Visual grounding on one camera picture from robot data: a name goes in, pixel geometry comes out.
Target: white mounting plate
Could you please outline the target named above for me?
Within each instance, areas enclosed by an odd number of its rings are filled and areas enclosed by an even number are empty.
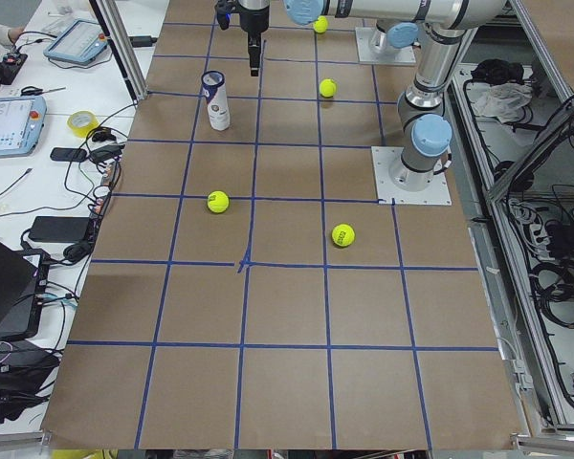
[[[415,204],[420,206],[450,206],[451,194],[444,174],[434,175],[430,185],[422,191],[401,189],[389,177],[389,165],[402,154],[400,146],[373,146],[374,178],[379,204]]]
[[[370,50],[370,38],[375,29],[371,27],[356,27],[355,38],[357,42],[357,52],[362,64],[380,64],[380,65],[404,65],[412,66],[417,63],[414,57],[414,51],[411,46],[402,48],[395,55],[377,55]]]

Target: yellow tennis ball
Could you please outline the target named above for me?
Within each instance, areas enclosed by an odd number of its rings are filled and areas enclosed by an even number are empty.
[[[327,31],[327,18],[325,16],[319,16],[319,18],[313,22],[313,29],[316,33],[325,33],[325,31]]]
[[[332,78],[326,78],[319,85],[319,92],[325,98],[332,98],[338,90],[338,84]]]
[[[355,230],[346,223],[340,223],[332,229],[332,241],[338,247],[348,247],[355,241]]]
[[[207,206],[213,213],[223,213],[230,206],[230,198],[223,191],[214,191],[207,198]]]

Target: person's hand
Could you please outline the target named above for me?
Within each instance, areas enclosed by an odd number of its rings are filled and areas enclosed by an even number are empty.
[[[14,45],[15,42],[19,39],[19,36],[21,36],[21,33],[23,33],[23,27],[15,27],[12,29],[9,29],[9,40],[11,41],[11,43]]]

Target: blue joint cap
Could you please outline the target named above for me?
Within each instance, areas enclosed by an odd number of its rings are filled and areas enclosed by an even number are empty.
[[[323,12],[324,0],[283,0],[287,14],[296,24],[305,26]]]
[[[412,127],[412,144],[423,156],[435,158],[442,155],[451,143],[453,129],[439,115],[421,117]]]
[[[402,22],[393,26],[386,33],[389,44],[393,48],[401,49],[406,48],[414,43],[419,36],[419,28],[412,22]]]

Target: roll of tape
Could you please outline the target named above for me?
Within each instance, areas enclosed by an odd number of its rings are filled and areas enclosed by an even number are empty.
[[[96,129],[98,126],[98,119],[92,112],[76,112],[68,118],[68,127],[73,130],[77,137],[87,137],[87,134],[89,134],[92,129]]]

